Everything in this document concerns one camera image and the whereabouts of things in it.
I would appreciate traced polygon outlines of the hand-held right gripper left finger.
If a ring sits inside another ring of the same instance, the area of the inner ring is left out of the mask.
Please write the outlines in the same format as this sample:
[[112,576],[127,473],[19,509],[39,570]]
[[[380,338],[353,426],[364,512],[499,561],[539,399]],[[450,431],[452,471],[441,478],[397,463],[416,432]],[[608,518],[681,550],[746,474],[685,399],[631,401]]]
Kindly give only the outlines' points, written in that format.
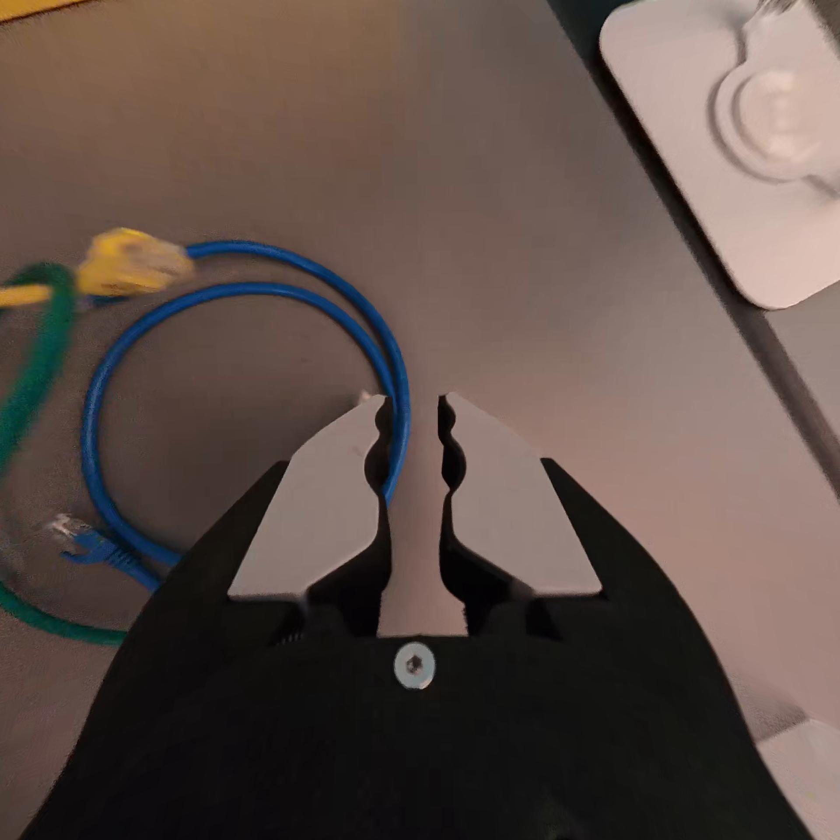
[[355,636],[374,637],[392,575],[384,499],[392,401],[371,395],[291,457],[227,596],[328,606]]

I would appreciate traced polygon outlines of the white flat plate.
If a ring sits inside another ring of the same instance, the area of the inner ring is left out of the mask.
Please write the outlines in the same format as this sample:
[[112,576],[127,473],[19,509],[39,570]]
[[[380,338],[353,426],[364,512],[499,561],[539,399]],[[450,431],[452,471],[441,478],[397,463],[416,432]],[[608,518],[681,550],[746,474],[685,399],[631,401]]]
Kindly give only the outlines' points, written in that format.
[[806,719],[758,750],[787,801],[814,839],[839,838],[839,730]]

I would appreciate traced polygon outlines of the yellow flat panel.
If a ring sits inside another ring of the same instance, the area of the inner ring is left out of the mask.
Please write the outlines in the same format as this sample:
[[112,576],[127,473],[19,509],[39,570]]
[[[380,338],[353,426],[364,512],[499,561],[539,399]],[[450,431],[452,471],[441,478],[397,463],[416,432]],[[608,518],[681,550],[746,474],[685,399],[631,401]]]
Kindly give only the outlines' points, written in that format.
[[2,0],[1,25],[40,14],[49,14],[59,9],[84,4],[86,1],[36,1],[36,0]]

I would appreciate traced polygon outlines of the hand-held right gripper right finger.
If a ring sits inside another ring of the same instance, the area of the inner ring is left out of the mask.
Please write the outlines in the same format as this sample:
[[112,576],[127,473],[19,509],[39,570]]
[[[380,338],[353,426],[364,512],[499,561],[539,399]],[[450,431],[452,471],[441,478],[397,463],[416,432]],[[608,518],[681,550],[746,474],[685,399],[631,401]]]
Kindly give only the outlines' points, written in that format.
[[446,589],[476,636],[499,606],[602,593],[584,545],[537,450],[456,392],[437,430],[447,486],[439,542]]

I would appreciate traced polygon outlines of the white moulded base plate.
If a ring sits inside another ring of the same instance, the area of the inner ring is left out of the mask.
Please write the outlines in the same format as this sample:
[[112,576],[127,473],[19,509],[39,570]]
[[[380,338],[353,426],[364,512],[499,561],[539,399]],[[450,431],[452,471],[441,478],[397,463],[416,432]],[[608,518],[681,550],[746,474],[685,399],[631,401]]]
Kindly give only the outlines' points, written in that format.
[[838,37],[814,2],[634,2],[599,47],[744,298],[838,283]]

